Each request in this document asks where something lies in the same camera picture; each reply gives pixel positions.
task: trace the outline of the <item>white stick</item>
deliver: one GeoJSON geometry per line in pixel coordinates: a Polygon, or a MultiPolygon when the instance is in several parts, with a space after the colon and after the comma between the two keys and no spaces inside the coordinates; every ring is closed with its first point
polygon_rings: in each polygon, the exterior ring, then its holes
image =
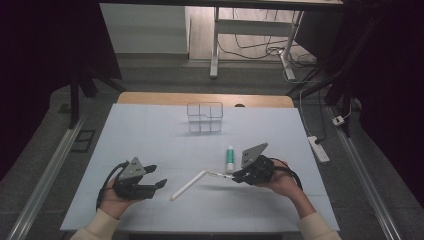
{"type": "Polygon", "coordinates": [[[174,195],[171,196],[171,201],[174,201],[178,196],[181,195],[181,193],[183,193],[185,190],[187,190],[191,185],[193,185],[193,183],[195,183],[197,180],[199,180],[205,174],[206,174],[205,170],[203,170],[199,174],[197,174],[197,176],[195,176],[193,179],[191,179],[190,182],[188,182],[186,185],[184,185],[184,187],[180,188],[180,190],[178,190],[174,195]]]}

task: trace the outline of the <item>transparent box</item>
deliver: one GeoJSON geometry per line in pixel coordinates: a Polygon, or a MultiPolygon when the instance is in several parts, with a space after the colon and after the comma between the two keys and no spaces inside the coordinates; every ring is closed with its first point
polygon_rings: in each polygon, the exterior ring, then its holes
{"type": "Polygon", "coordinates": [[[187,104],[189,131],[220,132],[224,117],[221,102],[194,102],[187,104]]]}

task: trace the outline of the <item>white table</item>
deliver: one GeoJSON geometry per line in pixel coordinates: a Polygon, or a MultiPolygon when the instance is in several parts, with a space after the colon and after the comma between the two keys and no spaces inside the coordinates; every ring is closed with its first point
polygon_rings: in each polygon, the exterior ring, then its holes
{"type": "Polygon", "coordinates": [[[236,168],[241,151],[268,142],[263,154],[286,160],[329,225],[338,230],[324,184],[297,109],[226,108],[218,133],[189,133],[186,106],[115,104],[62,224],[86,226],[98,190],[119,163],[138,156],[158,166],[141,183],[167,178],[153,199],[131,206],[120,230],[143,233],[279,233],[298,231],[292,203],[268,189],[204,176],[175,201],[170,196],[201,170],[224,172],[228,145],[236,168]]]}

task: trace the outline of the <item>sleeve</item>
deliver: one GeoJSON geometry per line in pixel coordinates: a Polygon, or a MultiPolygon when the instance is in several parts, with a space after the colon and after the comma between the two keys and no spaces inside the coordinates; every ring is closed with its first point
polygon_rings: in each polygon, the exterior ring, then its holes
{"type": "Polygon", "coordinates": [[[304,240],[340,240],[336,231],[330,229],[319,212],[302,218],[299,229],[304,240]]]}
{"type": "Polygon", "coordinates": [[[113,233],[119,225],[120,220],[115,219],[101,209],[87,227],[79,229],[71,240],[106,240],[112,239],[113,233]]]}

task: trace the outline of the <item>small bottle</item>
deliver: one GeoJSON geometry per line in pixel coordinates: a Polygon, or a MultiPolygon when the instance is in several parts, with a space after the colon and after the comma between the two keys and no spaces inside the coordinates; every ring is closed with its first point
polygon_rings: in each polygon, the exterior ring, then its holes
{"type": "Polygon", "coordinates": [[[234,172],[234,149],[233,146],[228,146],[227,149],[227,173],[234,172]]]}

